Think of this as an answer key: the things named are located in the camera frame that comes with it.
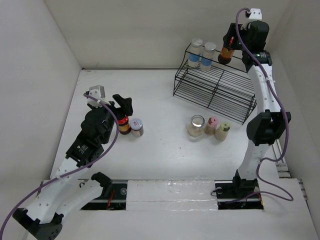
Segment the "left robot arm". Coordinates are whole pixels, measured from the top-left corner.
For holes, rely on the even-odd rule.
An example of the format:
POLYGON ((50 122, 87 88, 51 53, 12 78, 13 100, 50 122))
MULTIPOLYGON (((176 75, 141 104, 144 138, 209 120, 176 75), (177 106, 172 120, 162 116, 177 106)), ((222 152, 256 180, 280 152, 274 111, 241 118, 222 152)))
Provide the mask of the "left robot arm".
POLYGON ((105 102, 103 97, 94 96, 92 91, 84 94, 91 109, 81 123, 81 131, 67 150, 55 176, 38 190, 36 199, 25 208, 17 208, 12 217, 37 240, 54 240, 61 232, 67 216, 81 209, 90 201, 101 198, 108 206, 117 193, 113 181, 102 172, 94 173, 85 183, 80 177, 107 152, 103 146, 116 126, 132 116, 130 97, 114 94, 113 100, 105 102))

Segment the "white lid spice jar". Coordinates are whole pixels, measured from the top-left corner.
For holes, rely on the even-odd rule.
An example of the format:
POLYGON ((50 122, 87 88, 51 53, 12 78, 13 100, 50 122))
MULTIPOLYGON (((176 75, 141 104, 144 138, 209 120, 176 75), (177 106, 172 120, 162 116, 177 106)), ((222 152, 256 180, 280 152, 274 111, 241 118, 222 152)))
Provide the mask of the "white lid spice jar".
POLYGON ((129 124, 133 136, 141 137, 144 134, 144 126, 141 119, 133 118, 129 124))

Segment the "red lid sauce jar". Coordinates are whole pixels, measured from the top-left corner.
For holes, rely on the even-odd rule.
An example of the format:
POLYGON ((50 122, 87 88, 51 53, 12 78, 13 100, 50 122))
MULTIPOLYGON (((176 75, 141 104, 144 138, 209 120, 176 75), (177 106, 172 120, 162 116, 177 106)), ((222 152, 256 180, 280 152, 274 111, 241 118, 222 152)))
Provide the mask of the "red lid sauce jar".
POLYGON ((234 49, 223 46, 217 58, 218 62, 223 65, 229 64, 232 60, 234 52, 234 49))
POLYGON ((118 120, 119 133, 122 135, 128 135, 131 132, 131 126, 129 118, 125 116, 123 119, 118 120))

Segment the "silver lid blue label shaker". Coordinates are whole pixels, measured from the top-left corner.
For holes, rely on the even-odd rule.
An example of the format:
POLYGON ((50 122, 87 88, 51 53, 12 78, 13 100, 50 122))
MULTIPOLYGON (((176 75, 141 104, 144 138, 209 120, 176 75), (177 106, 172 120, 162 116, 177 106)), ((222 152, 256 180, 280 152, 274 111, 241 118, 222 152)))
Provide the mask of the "silver lid blue label shaker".
POLYGON ((198 66, 200 60, 200 54, 202 52, 203 40, 200 38, 194 38, 189 46, 188 65, 192 68, 198 66))

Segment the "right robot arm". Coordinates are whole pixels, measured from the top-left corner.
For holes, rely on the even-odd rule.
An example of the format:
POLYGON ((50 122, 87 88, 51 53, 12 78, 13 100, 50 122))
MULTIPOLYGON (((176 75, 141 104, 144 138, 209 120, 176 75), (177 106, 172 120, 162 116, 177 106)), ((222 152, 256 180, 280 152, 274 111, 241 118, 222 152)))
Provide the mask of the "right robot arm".
POLYGON ((252 197, 258 187, 260 167, 268 149, 282 134, 289 134, 291 113, 279 100, 272 78, 272 58, 266 51, 269 25, 254 20, 246 26, 231 23, 223 37, 222 52, 242 52, 242 62, 249 75, 256 101, 257 115, 247 124, 248 147, 231 183, 216 184, 221 188, 217 196, 239 202, 252 197))

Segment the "pink lid spice bottle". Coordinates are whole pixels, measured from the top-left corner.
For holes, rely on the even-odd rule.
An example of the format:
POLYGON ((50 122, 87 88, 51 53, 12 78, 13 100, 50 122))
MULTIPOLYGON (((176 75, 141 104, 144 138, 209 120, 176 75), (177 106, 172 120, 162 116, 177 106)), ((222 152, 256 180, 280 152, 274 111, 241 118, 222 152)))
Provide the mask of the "pink lid spice bottle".
POLYGON ((216 132, 218 123, 219 123, 219 119, 216 116, 211 116, 205 125, 204 132, 210 136, 214 135, 216 132))

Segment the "yellow lid spice bottle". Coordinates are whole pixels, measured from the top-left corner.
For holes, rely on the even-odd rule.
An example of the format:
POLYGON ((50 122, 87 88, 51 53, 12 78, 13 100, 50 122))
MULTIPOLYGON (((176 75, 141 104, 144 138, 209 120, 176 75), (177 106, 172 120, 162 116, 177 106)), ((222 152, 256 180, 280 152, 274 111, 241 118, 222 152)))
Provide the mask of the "yellow lid spice bottle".
POLYGON ((224 141, 227 138, 230 129, 231 124, 229 122, 222 122, 215 131, 215 138, 219 141, 224 141))

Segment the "round glass jar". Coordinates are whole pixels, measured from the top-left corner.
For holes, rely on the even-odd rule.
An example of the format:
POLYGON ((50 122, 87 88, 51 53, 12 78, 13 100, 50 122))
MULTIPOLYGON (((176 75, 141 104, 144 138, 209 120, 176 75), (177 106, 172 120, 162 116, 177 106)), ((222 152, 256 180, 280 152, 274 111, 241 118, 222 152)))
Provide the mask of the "round glass jar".
POLYGON ((197 138, 204 133, 205 119, 201 115, 194 115, 186 126, 187 132, 191 137, 197 138))

